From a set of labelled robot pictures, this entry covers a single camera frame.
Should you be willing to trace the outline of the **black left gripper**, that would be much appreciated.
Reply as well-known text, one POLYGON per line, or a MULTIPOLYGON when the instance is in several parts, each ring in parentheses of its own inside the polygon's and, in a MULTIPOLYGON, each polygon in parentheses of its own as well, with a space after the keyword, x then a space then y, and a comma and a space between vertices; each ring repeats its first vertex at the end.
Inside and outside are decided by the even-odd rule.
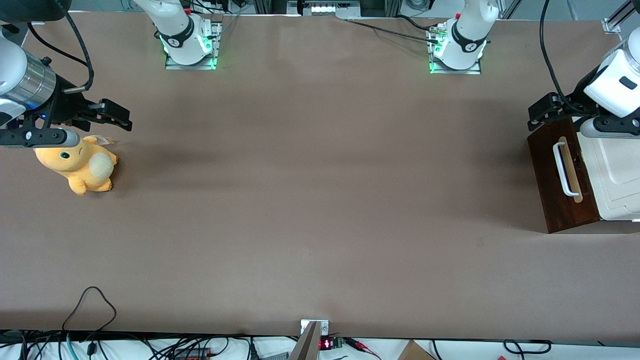
POLYGON ((586 95, 590 81, 580 81, 571 93, 549 92, 529 107, 528 130, 535 132, 544 125, 573 117, 597 117, 601 115, 599 105, 586 95))

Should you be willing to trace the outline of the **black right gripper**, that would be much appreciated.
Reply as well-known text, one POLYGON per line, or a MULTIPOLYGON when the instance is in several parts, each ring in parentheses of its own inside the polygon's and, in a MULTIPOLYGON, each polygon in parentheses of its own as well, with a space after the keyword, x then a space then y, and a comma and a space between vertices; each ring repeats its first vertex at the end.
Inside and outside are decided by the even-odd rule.
POLYGON ((110 99, 101 99, 94 103, 87 100, 82 93, 66 94, 64 90, 73 88, 73 84, 63 77, 55 76, 55 87, 52 95, 44 104, 36 109, 27 110, 22 116, 22 123, 38 129, 66 125, 89 132, 93 124, 112 125, 126 132, 131 132, 133 123, 130 110, 110 99))

